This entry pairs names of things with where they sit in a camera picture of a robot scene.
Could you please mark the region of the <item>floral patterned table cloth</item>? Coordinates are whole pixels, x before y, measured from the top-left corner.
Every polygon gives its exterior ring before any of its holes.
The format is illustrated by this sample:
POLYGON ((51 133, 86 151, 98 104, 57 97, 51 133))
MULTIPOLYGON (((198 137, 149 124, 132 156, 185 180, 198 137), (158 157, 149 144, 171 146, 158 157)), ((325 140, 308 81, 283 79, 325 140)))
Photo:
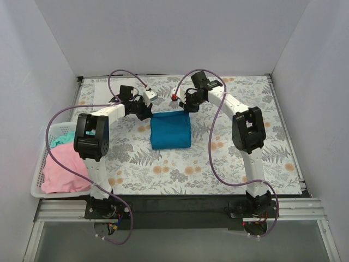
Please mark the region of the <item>floral patterned table cloth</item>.
MULTIPOLYGON (((266 180, 278 195, 305 191, 266 76, 226 76, 227 90, 262 110, 266 180)), ((111 127, 107 178, 117 194, 244 194, 244 163, 232 139, 232 123, 209 103, 190 116, 191 147, 155 151, 149 120, 130 115, 111 127)))

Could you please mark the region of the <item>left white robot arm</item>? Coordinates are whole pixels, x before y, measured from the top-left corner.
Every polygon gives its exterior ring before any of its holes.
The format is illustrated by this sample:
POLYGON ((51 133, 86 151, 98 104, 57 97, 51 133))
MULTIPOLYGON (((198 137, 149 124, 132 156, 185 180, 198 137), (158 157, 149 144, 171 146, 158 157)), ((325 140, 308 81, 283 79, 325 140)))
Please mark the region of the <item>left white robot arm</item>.
POLYGON ((135 95, 134 89, 121 85, 119 94, 111 98, 107 106, 91 114, 79 114, 76 123, 74 150, 82 158, 89 179, 92 180, 92 210, 104 217, 116 212, 116 206, 109 200, 112 187, 106 174, 110 125, 130 114, 136 115, 141 121, 151 118, 152 101, 158 97, 150 88, 141 95, 135 95))

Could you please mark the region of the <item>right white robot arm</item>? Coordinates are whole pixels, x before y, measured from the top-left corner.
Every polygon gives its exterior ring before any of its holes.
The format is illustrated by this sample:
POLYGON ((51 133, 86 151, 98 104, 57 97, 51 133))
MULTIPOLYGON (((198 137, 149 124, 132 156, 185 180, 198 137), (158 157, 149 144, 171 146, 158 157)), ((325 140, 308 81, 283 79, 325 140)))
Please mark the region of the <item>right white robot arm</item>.
POLYGON ((241 213, 259 215, 264 213, 272 202, 271 189, 265 181, 262 148, 266 139, 262 111, 259 107, 249 107, 227 91, 222 78, 210 81, 207 70, 195 69, 189 72, 194 87, 187 90, 178 86, 172 93, 172 100, 186 112, 198 112, 200 105, 209 102, 217 106, 232 121, 232 141, 240 152, 247 181, 246 200, 241 213))

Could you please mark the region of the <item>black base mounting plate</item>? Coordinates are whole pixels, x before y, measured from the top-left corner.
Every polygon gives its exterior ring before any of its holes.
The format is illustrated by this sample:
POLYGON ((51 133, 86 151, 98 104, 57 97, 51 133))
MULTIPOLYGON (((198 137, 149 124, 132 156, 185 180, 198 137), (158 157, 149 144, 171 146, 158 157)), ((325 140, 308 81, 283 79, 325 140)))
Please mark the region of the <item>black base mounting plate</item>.
POLYGON ((85 219, 111 222, 121 219, 120 230, 134 229, 244 229, 243 220, 276 216, 276 202, 257 210, 245 195, 124 195, 86 203, 85 219))

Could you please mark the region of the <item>teal blue t shirt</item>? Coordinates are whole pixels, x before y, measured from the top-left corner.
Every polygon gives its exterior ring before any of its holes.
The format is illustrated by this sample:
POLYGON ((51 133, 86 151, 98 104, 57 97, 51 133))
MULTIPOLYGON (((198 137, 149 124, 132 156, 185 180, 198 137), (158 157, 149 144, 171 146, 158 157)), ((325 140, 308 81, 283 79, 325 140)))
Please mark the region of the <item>teal blue t shirt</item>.
POLYGON ((153 150, 172 150, 191 147, 190 116, 185 111, 160 112, 151 118, 151 146, 153 150))

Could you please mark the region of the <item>aluminium frame rail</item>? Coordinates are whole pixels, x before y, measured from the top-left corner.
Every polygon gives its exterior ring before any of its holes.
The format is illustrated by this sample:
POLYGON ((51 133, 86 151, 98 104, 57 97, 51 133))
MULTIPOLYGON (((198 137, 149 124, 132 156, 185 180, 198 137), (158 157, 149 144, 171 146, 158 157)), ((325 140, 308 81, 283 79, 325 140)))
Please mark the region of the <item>aluminium frame rail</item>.
MULTIPOLYGON (((106 222, 107 219, 84 218, 84 200, 41 200, 35 214, 36 222, 106 222)), ((324 208, 317 198, 290 198, 279 201, 280 221, 326 220, 324 208)))

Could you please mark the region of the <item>mint green t shirt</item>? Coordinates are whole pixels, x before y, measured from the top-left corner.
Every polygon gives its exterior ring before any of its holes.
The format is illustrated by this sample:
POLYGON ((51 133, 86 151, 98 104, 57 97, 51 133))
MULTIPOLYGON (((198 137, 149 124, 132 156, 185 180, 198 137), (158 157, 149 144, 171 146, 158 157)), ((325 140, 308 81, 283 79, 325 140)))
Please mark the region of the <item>mint green t shirt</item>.
POLYGON ((71 143, 74 141, 74 138, 75 138, 75 132, 68 132, 64 135, 59 136, 56 139, 53 139, 50 144, 50 148, 53 149, 59 145, 71 143))

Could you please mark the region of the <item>folded white t shirt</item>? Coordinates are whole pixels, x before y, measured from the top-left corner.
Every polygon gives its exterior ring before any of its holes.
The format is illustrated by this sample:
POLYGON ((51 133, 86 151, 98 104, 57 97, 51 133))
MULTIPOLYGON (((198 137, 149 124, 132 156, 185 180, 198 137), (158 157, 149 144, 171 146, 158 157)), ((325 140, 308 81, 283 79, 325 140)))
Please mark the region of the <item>folded white t shirt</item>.
MULTIPOLYGON (((110 85, 113 93, 119 95, 121 85, 135 87, 136 81, 132 78, 111 79, 110 85)), ((113 94, 107 82, 98 82, 94 85, 93 104, 108 104, 112 98, 113 94)))

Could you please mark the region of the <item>white plastic laundry basket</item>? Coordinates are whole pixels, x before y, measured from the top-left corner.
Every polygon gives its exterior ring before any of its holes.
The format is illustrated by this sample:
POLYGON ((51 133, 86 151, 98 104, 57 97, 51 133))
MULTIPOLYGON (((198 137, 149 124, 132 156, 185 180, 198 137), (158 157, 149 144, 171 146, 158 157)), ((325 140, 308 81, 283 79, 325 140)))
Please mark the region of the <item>white plastic laundry basket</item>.
MULTIPOLYGON (((66 135, 69 132, 74 132, 76 129, 75 122, 62 122, 57 124, 52 124, 49 128, 48 143, 51 145, 54 139, 60 136, 66 135)), ((50 193, 46 194, 41 190, 41 186, 45 181, 43 174, 43 169, 46 164, 47 157, 46 140, 44 139, 43 149, 37 161, 36 169, 34 172, 32 185, 31 185, 31 195, 35 198, 41 199, 61 199, 61 198, 76 198, 90 194, 90 189, 84 192, 74 192, 74 193, 50 193)))

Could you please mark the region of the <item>pink t shirt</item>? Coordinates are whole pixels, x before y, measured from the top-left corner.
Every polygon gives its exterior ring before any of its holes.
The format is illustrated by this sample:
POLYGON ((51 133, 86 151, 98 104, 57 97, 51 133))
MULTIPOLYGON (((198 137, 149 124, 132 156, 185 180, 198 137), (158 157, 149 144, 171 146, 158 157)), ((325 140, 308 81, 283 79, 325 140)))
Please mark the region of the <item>pink t shirt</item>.
MULTIPOLYGON (((54 156, 61 164, 70 170, 88 176, 88 170, 79 154, 74 151, 73 143, 59 145, 51 150, 54 156)), ((74 193, 84 192, 91 188, 91 184, 85 179, 74 175, 59 166, 51 155, 46 157, 46 164, 43 169, 45 181, 41 190, 46 193, 74 193)))

